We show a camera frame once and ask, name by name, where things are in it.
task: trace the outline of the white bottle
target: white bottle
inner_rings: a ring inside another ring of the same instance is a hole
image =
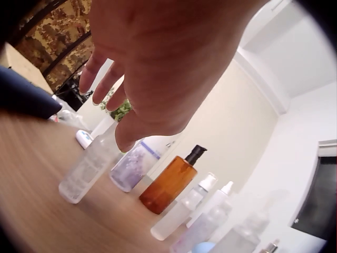
[[[77,204],[106,169],[123,157],[115,141],[116,125],[92,141],[59,184],[59,192],[68,202]]]
[[[209,253],[253,253],[268,224],[266,212],[251,213],[242,224],[234,226]]]
[[[198,217],[204,213],[208,213],[214,206],[218,205],[219,203],[228,199],[228,195],[231,191],[231,187],[233,185],[232,181],[229,181],[221,190],[217,190],[213,196],[207,201],[204,206],[198,208],[195,212],[191,215],[191,220],[186,224],[186,227],[190,227]]]
[[[149,136],[136,144],[112,170],[110,179],[124,192],[130,192],[173,145],[180,134]]]
[[[160,241],[165,240],[186,221],[217,181],[218,179],[212,173],[208,173],[204,180],[194,187],[151,228],[152,236]]]
[[[231,210],[231,204],[228,200],[224,200],[209,212],[202,213],[170,247],[170,253],[187,253],[195,245],[208,241],[215,230],[227,221]]]

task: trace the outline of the window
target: window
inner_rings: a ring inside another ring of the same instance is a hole
[[[292,228],[328,240],[336,229],[336,172],[336,157],[319,157],[309,193]]]

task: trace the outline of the green plant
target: green plant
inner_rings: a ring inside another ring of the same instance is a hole
[[[102,110],[106,109],[106,104],[111,98],[112,94],[114,93],[114,88],[111,88],[111,90],[107,93],[106,97],[103,99],[103,101],[99,104],[100,108]],[[128,113],[132,109],[131,104],[128,99],[126,99],[118,108],[117,110],[110,113],[111,117],[114,120],[117,120],[118,122],[121,121],[121,119],[125,116],[125,114]]]

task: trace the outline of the finger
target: finger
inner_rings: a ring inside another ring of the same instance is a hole
[[[106,104],[106,109],[110,112],[116,110],[126,100],[124,82],[118,87]]]
[[[137,140],[150,135],[150,128],[133,110],[122,118],[115,131],[116,143],[122,152],[129,151]]]
[[[106,59],[106,57],[94,49],[84,69],[82,70],[80,77],[79,90],[81,95],[87,93],[90,89],[99,69],[105,63]]]
[[[94,94],[92,95],[92,102],[96,105],[102,102],[111,87],[124,75],[124,67],[116,63],[112,63],[103,79],[97,85]]]

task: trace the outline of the black pump dispenser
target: black pump dispenser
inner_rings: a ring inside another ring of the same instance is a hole
[[[185,160],[193,166],[205,151],[207,151],[207,149],[196,145],[192,152],[185,158]]]

